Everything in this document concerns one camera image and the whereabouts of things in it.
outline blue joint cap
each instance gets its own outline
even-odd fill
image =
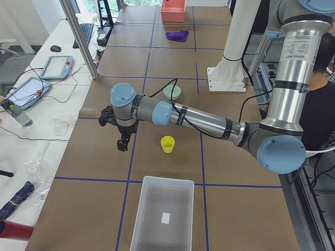
[[[334,0],[298,0],[310,12],[330,14],[335,12]]]
[[[298,138],[289,135],[274,136],[260,146],[258,162],[276,174],[288,174],[301,167],[306,149]]]
[[[266,34],[267,38],[272,41],[280,41],[285,39],[285,34],[283,34],[281,31],[267,30]]]
[[[110,90],[110,103],[115,107],[128,105],[136,96],[134,87],[127,83],[116,84]]]
[[[166,126],[171,118],[172,105],[165,101],[157,103],[152,112],[152,123],[158,126]]]

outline plastic bottle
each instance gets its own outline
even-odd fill
[[[5,99],[0,104],[17,122],[23,127],[28,127],[32,124],[32,120],[26,113],[16,106],[11,100]]]

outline person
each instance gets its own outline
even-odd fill
[[[306,150],[318,151],[327,146],[335,132],[335,83],[326,78],[326,70],[335,54],[335,38],[325,33],[321,38],[310,80],[309,93],[300,117],[304,129],[301,139]]]

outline black shirt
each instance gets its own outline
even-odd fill
[[[305,148],[320,150],[335,131],[335,83],[328,82],[306,95],[300,125],[304,129],[301,141]]]

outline clear plastic bin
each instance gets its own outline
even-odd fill
[[[145,176],[130,251],[191,251],[194,182]]]

